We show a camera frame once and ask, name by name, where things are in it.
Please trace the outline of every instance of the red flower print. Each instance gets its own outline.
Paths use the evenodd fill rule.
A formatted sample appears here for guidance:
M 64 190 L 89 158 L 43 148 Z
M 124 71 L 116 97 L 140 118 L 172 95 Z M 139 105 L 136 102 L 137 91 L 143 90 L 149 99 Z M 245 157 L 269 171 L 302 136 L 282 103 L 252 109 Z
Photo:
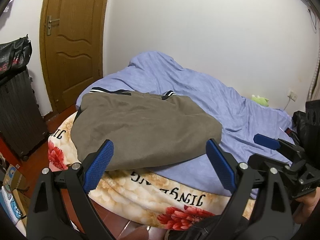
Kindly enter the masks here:
M 18 64 L 18 63 L 19 63 L 19 59 L 18 59 L 18 58 L 14 58 L 14 59 L 12 60 L 12 65 Z
M 60 170 L 67 170 L 68 167 L 63 163 L 63 152 L 58 147 L 54 146 L 52 141 L 48 141 L 49 151 L 48 159 L 49 161 L 59 168 Z
M 184 205 L 184 210 L 168 207 L 165 210 L 165 214 L 159 215 L 157 219 L 161 224 L 166 225 L 166 229 L 187 230 L 202 219 L 214 216 L 211 212 L 187 205 Z
M 8 63 L 4 63 L 2 66 L 0 66 L 0 71 L 6 71 L 8 69 Z

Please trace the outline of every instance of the blue gripper pad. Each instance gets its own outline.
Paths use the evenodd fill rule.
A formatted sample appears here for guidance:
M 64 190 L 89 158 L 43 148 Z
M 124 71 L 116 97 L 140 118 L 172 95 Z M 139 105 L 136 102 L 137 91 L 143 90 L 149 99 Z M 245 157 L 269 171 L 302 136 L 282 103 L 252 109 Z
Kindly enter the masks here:
M 113 142 L 105 141 L 97 151 L 97 156 L 84 174 L 83 189 L 88 194 L 97 187 L 103 173 L 113 157 Z
M 236 175 L 221 151 L 220 147 L 217 147 L 212 140 L 207 141 L 206 153 L 209 161 L 217 173 L 223 187 L 233 193 L 236 190 Z
M 262 145 L 262 146 L 267 147 L 271 150 L 278 150 L 280 148 L 280 143 L 278 140 L 272 139 L 272 138 L 264 136 L 262 134 L 256 134 L 253 137 L 253 141 L 256 144 Z

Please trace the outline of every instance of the metal screw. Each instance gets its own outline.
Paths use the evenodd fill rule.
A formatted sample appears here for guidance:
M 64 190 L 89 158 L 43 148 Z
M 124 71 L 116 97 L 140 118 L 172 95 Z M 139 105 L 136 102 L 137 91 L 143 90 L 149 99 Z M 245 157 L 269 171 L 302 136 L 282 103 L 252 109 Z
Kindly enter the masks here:
M 78 170 L 78 169 L 80 168 L 80 163 L 74 163 L 74 164 L 71 166 L 71 168 L 72 168 L 73 170 Z
M 242 170 L 246 170 L 249 166 L 248 166 L 246 163 L 239 163 L 239 167 L 240 167 Z
M 42 170 L 42 174 L 48 174 L 49 173 L 49 168 L 44 168 Z
M 270 169 L 270 172 L 271 172 L 272 174 L 277 174 L 277 173 L 278 173 L 278 170 L 277 170 L 276 168 L 271 168 L 271 169 Z

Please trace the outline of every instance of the white wall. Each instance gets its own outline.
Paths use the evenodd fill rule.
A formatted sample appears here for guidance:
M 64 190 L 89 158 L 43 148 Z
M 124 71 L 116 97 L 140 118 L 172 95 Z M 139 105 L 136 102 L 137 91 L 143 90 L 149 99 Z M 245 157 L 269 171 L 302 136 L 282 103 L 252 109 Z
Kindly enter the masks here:
M 283 108 L 291 88 L 292 114 L 304 108 L 318 49 L 300 0 L 108 0 L 104 75 L 159 50 L 272 107 Z
M 14 0 L 9 12 L 0 17 L 0 43 L 14 41 L 28 34 L 32 44 L 32 56 L 28 64 L 29 75 L 33 77 L 40 112 L 52 111 L 45 87 L 39 51 L 39 25 L 43 0 Z

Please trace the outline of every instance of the blue bed sheet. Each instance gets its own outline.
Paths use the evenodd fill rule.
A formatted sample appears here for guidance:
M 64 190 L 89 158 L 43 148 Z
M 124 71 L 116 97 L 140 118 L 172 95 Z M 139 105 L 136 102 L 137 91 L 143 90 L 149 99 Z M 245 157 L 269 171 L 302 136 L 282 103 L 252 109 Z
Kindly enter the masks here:
M 231 153 L 238 162 L 247 162 L 250 155 L 259 153 L 289 163 L 277 151 L 253 142 L 253 136 L 260 133 L 293 143 L 283 131 L 287 127 L 292 128 L 292 119 L 285 111 L 260 106 L 241 97 L 232 87 L 227 87 L 207 74 L 183 68 L 172 57 L 161 52 L 142 53 L 131 59 L 124 70 L 96 81 L 81 93 L 76 103 L 78 107 L 82 96 L 92 87 L 111 91 L 135 90 L 159 95 L 173 90 L 177 95 L 189 96 L 222 124 L 220 147 Z M 149 170 L 205 192 L 230 196 L 205 154 L 183 163 L 151 167 Z

